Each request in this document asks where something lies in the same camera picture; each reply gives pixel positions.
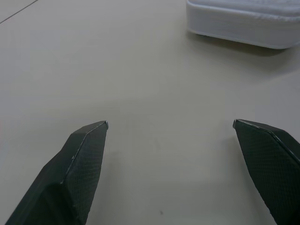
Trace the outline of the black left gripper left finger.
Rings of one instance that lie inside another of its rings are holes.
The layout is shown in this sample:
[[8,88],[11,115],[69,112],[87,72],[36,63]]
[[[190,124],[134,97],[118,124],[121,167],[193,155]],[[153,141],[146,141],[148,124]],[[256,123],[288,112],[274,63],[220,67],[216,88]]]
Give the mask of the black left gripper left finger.
[[74,131],[39,172],[5,225],[85,225],[98,186],[107,130],[104,120]]

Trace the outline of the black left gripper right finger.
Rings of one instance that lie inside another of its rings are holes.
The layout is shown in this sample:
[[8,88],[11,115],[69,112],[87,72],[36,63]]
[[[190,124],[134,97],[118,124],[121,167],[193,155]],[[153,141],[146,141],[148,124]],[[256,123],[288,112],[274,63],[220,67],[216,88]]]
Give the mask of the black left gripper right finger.
[[277,225],[300,225],[300,143],[258,122],[233,122],[249,175]]

